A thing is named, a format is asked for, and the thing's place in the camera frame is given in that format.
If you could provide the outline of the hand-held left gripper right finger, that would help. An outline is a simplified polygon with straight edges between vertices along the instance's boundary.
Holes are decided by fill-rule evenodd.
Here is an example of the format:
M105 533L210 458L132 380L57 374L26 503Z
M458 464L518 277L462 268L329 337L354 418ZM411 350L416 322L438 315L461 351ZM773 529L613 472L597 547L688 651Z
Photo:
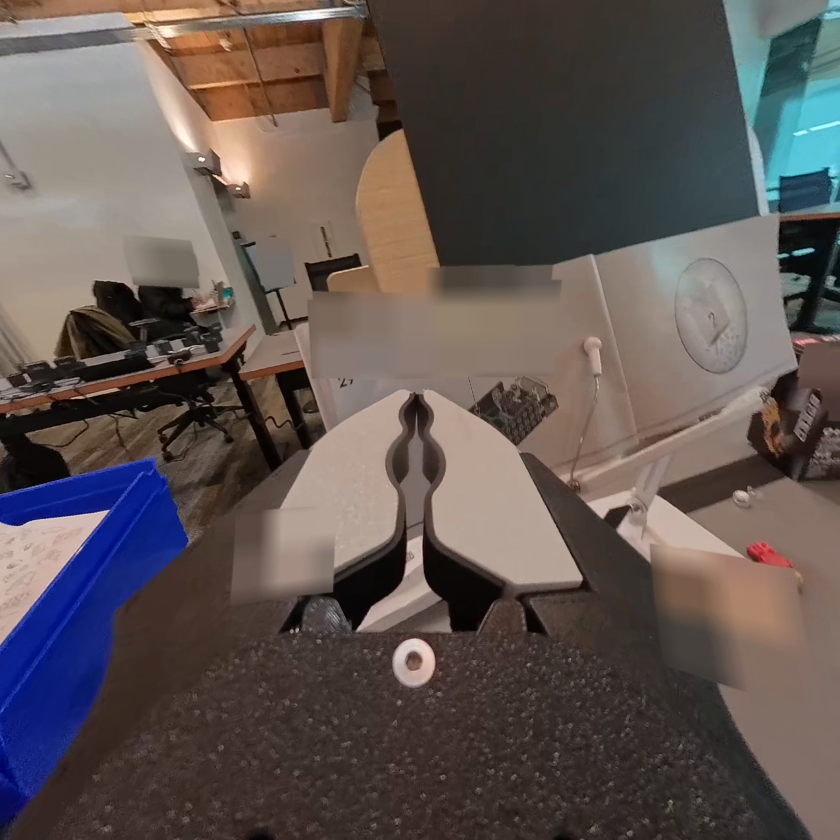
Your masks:
M423 572L454 632L494 602L575 592L585 579L517 447L434 391L417 396Z

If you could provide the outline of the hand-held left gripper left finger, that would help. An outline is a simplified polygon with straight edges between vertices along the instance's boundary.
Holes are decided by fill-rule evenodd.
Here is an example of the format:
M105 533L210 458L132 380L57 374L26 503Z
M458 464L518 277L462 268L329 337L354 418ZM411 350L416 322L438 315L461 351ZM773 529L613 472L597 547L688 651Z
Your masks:
M359 629L406 572L402 482L415 430L416 394L399 390L325 434L279 508L283 582L325 595Z

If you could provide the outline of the grey desk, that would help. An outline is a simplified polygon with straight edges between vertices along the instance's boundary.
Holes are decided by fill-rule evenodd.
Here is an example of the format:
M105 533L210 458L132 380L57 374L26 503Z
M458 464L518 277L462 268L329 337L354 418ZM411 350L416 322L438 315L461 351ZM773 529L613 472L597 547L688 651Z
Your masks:
M752 487L751 508L732 492ZM731 548L766 542L801 572L797 592L807 649L757 654L744 687L720 686L724 707L811 838L838 838L838 505L749 458L666 489L668 501Z

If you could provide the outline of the white instruction paper sheet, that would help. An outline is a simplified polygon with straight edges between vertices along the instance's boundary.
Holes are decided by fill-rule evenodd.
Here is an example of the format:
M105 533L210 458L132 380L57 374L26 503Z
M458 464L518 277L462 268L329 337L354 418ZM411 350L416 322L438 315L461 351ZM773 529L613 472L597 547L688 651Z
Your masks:
M372 606L358 632L447 634L451 629L447 604L426 582L423 534L417 530L406 545L402 582L394 592Z

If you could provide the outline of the grey table with black legs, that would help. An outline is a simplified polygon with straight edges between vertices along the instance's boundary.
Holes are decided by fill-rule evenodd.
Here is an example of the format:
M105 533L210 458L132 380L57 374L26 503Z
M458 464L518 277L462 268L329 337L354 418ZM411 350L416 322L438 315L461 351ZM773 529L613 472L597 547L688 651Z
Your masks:
M275 380L286 404L290 425L301 447L309 449L312 437L298 400L298 393L309 390L311 386L296 330L284 330L265 336L238 374L243 382L267 377Z

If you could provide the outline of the black swivel chair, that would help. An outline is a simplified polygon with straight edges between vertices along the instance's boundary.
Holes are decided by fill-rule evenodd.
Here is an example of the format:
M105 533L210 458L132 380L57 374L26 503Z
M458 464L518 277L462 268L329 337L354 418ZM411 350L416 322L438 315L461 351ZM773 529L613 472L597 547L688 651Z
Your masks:
M222 349L221 327L202 328L179 323L172 327L159 318L134 320L128 327L137 333L138 339L131 342L127 359L137 361L142 350L152 347L158 353L158 359L176 371L169 377L120 388L129 394L125 407L131 412L147 413L161 406L185 406L184 412L156 431L164 462L170 464L184 459L187 450L174 455L171 446L190 428L195 433L199 428L213 428L222 434L226 444L231 444L234 439L219 419L226 413L235 414L241 406L218 404L211 392L211 386L225 377L225 371L210 367L183 372L187 362Z

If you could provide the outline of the white easel board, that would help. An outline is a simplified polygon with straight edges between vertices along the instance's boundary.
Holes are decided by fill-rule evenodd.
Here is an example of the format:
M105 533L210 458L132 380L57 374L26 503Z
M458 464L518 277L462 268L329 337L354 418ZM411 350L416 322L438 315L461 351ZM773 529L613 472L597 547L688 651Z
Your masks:
M281 294L283 290L296 285L295 261L291 247L275 234L244 242L241 246L262 291L267 296L274 295L277 298L283 316L281 323L287 330L294 330Z

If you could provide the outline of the wooden table with black legs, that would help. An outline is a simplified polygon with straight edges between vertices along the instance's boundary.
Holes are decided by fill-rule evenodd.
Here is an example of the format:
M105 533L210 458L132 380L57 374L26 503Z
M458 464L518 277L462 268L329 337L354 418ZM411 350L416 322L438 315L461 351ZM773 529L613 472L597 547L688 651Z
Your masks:
M195 375L200 371L220 369L230 376L238 397L235 411L245 415L254 433L259 451L270 470L278 469L286 450L278 448L249 384L243 376L247 343L256 332L254 325L224 329L215 352L194 353L182 362L166 358L149 360L142 369L125 360L86 360L84 365L100 370L106 365L114 375L100 379L72 376L51 384L44 391L13 391L3 395L1 403L2 442L31 432L80 422L95 417L115 415L131 409L187 404L193 400L186 385L177 389L161 385L163 380Z

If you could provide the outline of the row of black devices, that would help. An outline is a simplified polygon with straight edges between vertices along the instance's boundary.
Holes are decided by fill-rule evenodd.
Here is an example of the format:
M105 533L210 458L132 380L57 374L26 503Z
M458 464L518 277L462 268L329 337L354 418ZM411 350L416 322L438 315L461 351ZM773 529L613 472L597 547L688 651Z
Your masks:
M50 392L60 386L103 382L149 371L163 363L177 368L200 355L220 351L223 330L220 323L188 329L171 339L160 339L146 345L140 342L137 348L118 353L108 360L97 357L91 360L64 358L34 362L2 380L1 393L3 399L10 399L12 395Z

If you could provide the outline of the blue plastic bin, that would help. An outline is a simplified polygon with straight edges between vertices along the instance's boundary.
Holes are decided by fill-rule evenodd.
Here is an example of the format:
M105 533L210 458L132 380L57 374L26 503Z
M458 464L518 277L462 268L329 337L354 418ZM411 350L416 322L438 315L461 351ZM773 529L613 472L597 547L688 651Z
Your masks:
M2 496L2 524L104 513L2 642L1 817L11 823L69 749L102 686L121 606L184 550L153 458Z

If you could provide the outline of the olive jacket on chair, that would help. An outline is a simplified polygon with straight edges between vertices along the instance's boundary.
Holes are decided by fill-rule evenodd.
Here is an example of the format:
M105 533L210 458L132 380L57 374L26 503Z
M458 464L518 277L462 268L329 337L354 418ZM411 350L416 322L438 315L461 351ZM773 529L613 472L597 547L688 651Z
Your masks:
M131 331L104 310L86 306L70 311L59 331L54 359L84 361L123 352L134 341Z

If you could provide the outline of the toy car box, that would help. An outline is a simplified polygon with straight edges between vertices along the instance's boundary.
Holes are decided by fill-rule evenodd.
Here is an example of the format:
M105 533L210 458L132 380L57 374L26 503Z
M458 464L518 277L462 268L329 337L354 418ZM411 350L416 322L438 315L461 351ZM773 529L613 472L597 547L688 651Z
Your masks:
M839 335L793 339L796 368L752 415L747 439L794 481L839 479Z

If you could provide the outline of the black backpack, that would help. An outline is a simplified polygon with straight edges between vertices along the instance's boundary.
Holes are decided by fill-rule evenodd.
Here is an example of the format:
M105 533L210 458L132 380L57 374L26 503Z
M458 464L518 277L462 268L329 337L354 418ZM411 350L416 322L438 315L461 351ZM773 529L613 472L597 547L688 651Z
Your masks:
M61 454L31 441L26 435L2 438L1 494L70 478Z

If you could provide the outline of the white paper sheets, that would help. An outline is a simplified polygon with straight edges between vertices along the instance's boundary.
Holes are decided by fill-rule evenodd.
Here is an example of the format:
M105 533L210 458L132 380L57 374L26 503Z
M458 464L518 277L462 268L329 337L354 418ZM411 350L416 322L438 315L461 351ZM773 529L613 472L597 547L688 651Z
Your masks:
M1 641L12 633L108 510L1 525Z

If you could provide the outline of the dark office chair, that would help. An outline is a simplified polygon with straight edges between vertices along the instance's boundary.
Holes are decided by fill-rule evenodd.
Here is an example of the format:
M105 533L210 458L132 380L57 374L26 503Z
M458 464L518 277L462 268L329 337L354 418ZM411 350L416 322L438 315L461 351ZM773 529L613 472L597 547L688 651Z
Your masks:
M797 175L782 175L779 179L778 212L792 214L832 201L834 180L829 167Z

